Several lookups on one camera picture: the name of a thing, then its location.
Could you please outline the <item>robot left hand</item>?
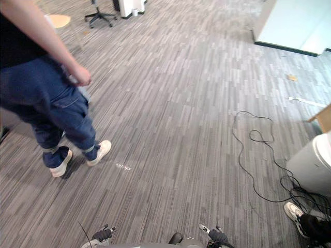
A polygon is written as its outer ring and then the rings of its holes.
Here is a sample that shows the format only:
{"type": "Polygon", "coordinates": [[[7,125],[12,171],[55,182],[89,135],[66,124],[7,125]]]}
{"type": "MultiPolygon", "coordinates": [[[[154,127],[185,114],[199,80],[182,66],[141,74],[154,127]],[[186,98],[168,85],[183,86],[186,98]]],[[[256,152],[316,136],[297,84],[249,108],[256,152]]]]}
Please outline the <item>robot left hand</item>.
{"type": "Polygon", "coordinates": [[[98,240],[99,242],[108,240],[112,238],[113,233],[117,231],[116,227],[109,227],[108,224],[105,224],[102,226],[101,230],[96,232],[93,236],[93,240],[98,240]]]}

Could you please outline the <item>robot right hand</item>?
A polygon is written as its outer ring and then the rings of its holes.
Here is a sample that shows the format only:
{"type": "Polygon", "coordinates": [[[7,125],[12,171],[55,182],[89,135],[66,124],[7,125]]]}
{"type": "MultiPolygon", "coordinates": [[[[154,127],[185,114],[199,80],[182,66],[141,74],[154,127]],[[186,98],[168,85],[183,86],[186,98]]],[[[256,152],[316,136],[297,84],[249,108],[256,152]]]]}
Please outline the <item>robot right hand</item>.
{"type": "Polygon", "coordinates": [[[221,243],[227,243],[228,242],[228,237],[226,236],[226,234],[223,232],[223,230],[221,229],[221,227],[219,225],[216,224],[214,229],[210,229],[207,226],[203,225],[203,224],[199,224],[198,228],[205,232],[206,234],[208,234],[208,236],[210,237],[210,239],[212,241],[218,241],[221,243]]]}

